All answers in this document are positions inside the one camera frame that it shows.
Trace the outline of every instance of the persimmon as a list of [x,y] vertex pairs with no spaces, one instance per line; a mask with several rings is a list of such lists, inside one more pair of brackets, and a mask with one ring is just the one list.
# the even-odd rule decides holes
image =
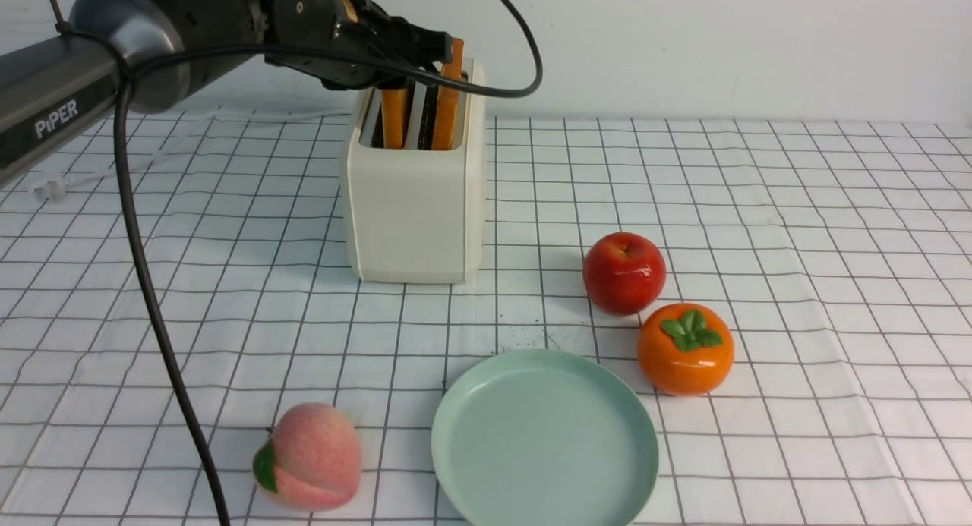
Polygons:
[[701,304],[668,304],[642,325],[638,364],[661,392],[711,392],[732,368],[735,344],[725,321]]

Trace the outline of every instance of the peach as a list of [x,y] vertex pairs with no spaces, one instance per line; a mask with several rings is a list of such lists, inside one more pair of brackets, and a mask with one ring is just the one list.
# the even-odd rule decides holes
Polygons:
[[341,411],[320,402],[289,409],[253,459],[257,485],[278,505],[327,511],[361,482],[361,440]]

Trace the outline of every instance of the table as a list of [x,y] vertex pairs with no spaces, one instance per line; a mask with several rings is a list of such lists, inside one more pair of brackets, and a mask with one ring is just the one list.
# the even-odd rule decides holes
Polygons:
[[[638,392],[662,449],[638,524],[972,523],[972,129],[490,118],[485,263],[449,287],[348,269],[347,118],[192,118],[132,118],[129,152],[174,146],[133,175],[140,225],[236,524],[461,524],[431,467],[435,406],[483,357],[529,347]],[[2,195],[3,526],[216,523],[117,184],[97,178],[110,133]],[[81,182],[39,204],[28,184],[52,171]],[[664,250],[652,308],[698,301],[735,329],[718,391],[656,395],[634,359],[645,317],[584,298],[582,251],[618,229]],[[303,401],[360,430],[361,489],[335,512],[275,508],[249,473]]]

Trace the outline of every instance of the persimmon leaf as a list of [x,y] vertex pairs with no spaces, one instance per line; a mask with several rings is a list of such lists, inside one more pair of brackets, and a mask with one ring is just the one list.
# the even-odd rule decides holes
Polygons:
[[661,322],[662,330],[664,330],[667,335],[673,337],[685,336],[685,328],[681,323],[678,323],[677,319],[663,319]]
[[695,334],[695,340],[701,346],[712,348],[722,345],[722,336],[712,329],[702,329]]
[[681,316],[681,324],[685,328],[685,332],[690,335],[694,335],[695,332],[705,328],[705,316],[702,312],[692,309],[688,310]]
[[702,347],[702,344],[698,340],[691,339],[686,335],[674,336],[672,339],[674,340],[674,347],[683,353],[695,351]]

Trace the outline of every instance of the plate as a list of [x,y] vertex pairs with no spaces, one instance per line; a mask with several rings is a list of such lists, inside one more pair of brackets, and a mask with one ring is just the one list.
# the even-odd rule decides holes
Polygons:
[[658,437],[635,392],[555,350],[490,357],[442,398],[435,475],[473,526],[625,526],[658,475]]

